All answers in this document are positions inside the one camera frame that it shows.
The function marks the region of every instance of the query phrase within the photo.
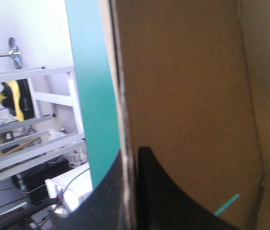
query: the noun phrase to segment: cardboard box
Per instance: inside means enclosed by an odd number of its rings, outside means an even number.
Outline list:
[[[238,195],[220,218],[270,229],[270,1],[111,2],[133,152],[151,146],[213,213]]]

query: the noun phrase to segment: black cable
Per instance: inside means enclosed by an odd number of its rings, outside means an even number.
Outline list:
[[[86,172],[87,170],[89,170],[90,168],[84,170],[83,172],[81,172],[79,175],[77,175],[75,178],[73,178],[68,184],[67,186],[65,187],[64,191],[63,191],[63,194],[64,192],[68,189],[68,187],[71,185],[72,182],[74,182],[75,179],[77,179],[79,176],[81,176],[84,172]]]
[[[79,175],[77,175],[76,177],[74,177],[74,178],[67,184],[67,186],[65,187],[65,189],[62,191],[62,198],[64,198],[64,196],[63,196],[63,195],[64,195],[64,192],[67,191],[67,189],[68,189],[68,187],[71,185],[71,183],[74,182],[75,179],[77,179],[79,176],[81,176],[84,172],[86,172],[86,171],[89,170],[89,169],[90,169],[90,168],[88,168],[88,169],[84,170],[83,172],[81,172]],[[56,207],[55,207],[54,210],[51,212],[51,214],[49,214],[48,218],[45,219],[44,222],[43,222],[40,226],[38,226],[40,229],[41,229],[41,227],[44,226],[44,224],[45,224],[48,220],[50,220],[50,218],[54,215],[54,212],[57,210],[57,208],[59,207],[60,203],[62,203],[61,200],[57,203]]]
[[[9,190],[9,189],[13,189],[13,188],[18,188],[18,187],[4,188],[4,189],[0,189],[0,191]]]
[[[11,201],[11,202],[9,202],[9,203],[7,203],[7,204],[5,204],[5,205],[1,205],[0,208],[2,208],[2,207],[4,207],[4,206],[7,206],[7,205],[9,205],[9,204],[15,203],[15,202],[17,202],[17,201],[19,201],[19,200],[23,200],[23,199],[28,198],[28,197],[29,197],[29,196],[27,195],[27,196],[22,197],[22,198],[20,198],[20,199],[18,199],[18,200]]]

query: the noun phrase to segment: black plastic piece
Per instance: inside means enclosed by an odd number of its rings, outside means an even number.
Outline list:
[[[0,230],[7,230],[16,224],[20,224],[23,222],[23,220],[30,218],[35,213],[45,209],[46,207],[49,207],[50,205],[56,205],[57,203],[57,198],[46,199],[28,208],[25,208],[20,212],[10,215],[4,220],[0,221]]]
[[[150,147],[140,147],[138,191],[144,230],[237,230],[198,205],[161,167]]]
[[[93,193],[54,230],[127,230],[123,212],[123,169],[119,152]]]

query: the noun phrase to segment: teal panel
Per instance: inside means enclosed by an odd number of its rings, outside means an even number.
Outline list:
[[[120,148],[118,119],[98,0],[66,0],[93,186]]]

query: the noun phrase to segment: cable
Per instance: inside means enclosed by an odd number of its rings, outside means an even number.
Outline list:
[[[7,206],[7,205],[9,205],[9,204],[15,203],[15,202],[17,202],[17,201],[19,201],[19,200],[23,200],[23,199],[28,198],[28,197],[29,197],[29,196],[27,195],[27,196],[22,197],[22,198],[20,198],[20,199],[18,199],[18,200],[11,201],[11,202],[9,202],[9,203],[7,203],[7,204],[5,204],[5,205],[1,205],[0,208],[2,208],[2,207],[4,207],[4,206]]]
[[[9,189],[13,189],[13,188],[18,188],[18,187],[4,188],[4,189],[0,189],[0,191],[9,190]]]
[[[81,176],[84,172],[88,171],[89,169],[90,169],[90,168],[88,168],[88,169],[84,170],[83,172],[81,172],[79,175],[77,175],[76,177],[74,177],[74,178],[67,184],[67,186],[65,187],[65,189],[62,191],[62,197],[64,197],[64,196],[63,196],[63,195],[64,195],[64,192],[67,191],[67,189],[68,189],[68,187],[71,185],[71,183],[74,182],[75,179],[77,179],[79,176]],[[44,226],[44,224],[45,224],[48,220],[50,220],[50,218],[54,215],[54,212],[57,210],[57,208],[60,206],[61,203],[62,203],[62,201],[59,200],[59,202],[57,203],[56,207],[53,209],[53,211],[51,212],[51,214],[48,215],[48,218],[45,219],[44,222],[43,222],[40,226],[38,226],[38,228],[41,229],[41,227]]]
[[[43,186],[45,186],[45,184],[43,184],[43,185],[41,185],[41,186],[39,186],[39,187],[37,187],[37,188],[31,190],[30,192],[25,192],[25,193],[21,192],[21,193],[22,193],[22,194],[31,193],[31,192],[34,192],[35,190],[37,190],[37,189],[39,189],[39,188],[41,188],[41,187],[43,187]]]
[[[50,218],[54,215],[54,212],[57,210],[57,208],[60,206],[60,204],[61,204],[61,201],[59,201],[57,203],[57,205],[55,206],[55,208],[53,209],[51,214],[48,215],[48,217],[43,221],[43,223],[40,226],[38,226],[39,229],[41,229],[41,227],[44,226],[48,220],[50,220]]]
[[[55,164],[55,163],[59,163],[62,159],[63,159],[64,155],[61,155],[60,158],[57,161],[54,162],[44,162],[43,164]]]
[[[74,182],[75,179],[77,179],[79,176],[81,176],[84,172],[86,172],[87,170],[89,170],[90,168],[84,170],[83,172],[81,172],[79,175],[77,175],[75,178],[73,178],[65,187],[65,189],[63,190],[63,194],[64,192],[66,192],[66,190],[68,189],[68,187],[71,185],[72,182]]]

